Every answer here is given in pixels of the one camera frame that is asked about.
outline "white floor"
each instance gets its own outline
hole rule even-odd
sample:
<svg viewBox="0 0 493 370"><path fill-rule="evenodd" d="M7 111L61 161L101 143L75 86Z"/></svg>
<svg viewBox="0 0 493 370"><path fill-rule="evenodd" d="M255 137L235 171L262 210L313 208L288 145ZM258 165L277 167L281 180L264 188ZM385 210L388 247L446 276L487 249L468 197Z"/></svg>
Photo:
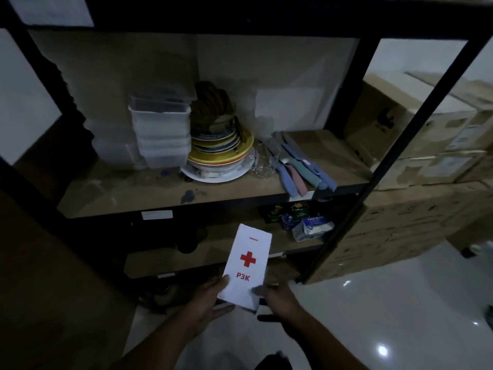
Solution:
<svg viewBox="0 0 493 370"><path fill-rule="evenodd" d="M493 331L483 315L493 305L493 263L485 257L465 260L442 244L412 260L292 289L370 369L493 366ZM162 320L138 308L125 352ZM254 369L278 350L293 369L309 369L279 323L260 323L235 309L189 344L177 368Z"/></svg>

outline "red cross symbol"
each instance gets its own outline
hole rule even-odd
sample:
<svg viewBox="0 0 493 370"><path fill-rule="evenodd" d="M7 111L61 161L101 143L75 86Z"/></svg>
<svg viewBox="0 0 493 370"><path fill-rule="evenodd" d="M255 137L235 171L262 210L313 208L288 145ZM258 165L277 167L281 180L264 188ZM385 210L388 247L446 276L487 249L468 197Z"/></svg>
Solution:
<svg viewBox="0 0 493 370"><path fill-rule="evenodd" d="M251 263L256 263L257 259L253 258L253 253L252 252L247 252L246 255L242 255L240 257L240 260L245 261L245 266L250 267Z"/></svg>

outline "forearm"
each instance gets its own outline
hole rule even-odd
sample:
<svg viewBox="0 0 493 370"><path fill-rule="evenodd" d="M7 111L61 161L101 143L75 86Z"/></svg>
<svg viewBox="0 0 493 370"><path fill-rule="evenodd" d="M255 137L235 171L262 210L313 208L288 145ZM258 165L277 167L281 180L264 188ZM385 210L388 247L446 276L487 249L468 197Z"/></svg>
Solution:
<svg viewBox="0 0 493 370"><path fill-rule="evenodd" d="M293 338L305 352L312 370L367 369L330 331L305 310L293 315L290 322Z"/></svg>
<svg viewBox="0 0 493 370"><path fill-rule="evenodd" d="M118 370L171 370L193 336L179 311L114 365Z"/></svg>

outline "glass mug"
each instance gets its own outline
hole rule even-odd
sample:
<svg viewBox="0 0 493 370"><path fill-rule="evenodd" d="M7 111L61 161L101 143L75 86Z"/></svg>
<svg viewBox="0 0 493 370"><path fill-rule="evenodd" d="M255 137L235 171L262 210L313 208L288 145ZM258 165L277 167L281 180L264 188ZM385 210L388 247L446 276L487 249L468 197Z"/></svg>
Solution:
<svg viewBox="0 0 493 370"><path fill-rule="evenodd" d="M251 170L260 178L270 178L273 174L276 166L276 162L279 158L280 149L276 146L272 146L268 149L264 143L259 143L255 147L255 161Z"/></svg>

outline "person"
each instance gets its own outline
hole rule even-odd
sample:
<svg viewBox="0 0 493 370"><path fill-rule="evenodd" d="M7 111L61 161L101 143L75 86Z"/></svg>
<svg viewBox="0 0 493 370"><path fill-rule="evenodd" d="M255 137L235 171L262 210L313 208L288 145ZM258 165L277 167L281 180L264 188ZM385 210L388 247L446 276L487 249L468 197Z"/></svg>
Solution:
<svg viewBox="0 0 493 370"><path fill-rule="evenodd" d="M228 282L229 276L225 275L201 286L187 305L115 362L111 369L174 369L187 343L200 335L211 321L234 309L233 305L213 309L217 294ZM252 292L265 299L286 333L305 353L312 370L367 369L299 304L287 283L281 283L277 288L258 286ZM291 368L289 361L279 352L267 356L256 368L272 368L273 364L281 365L274 366L277 369Z"/></svg>

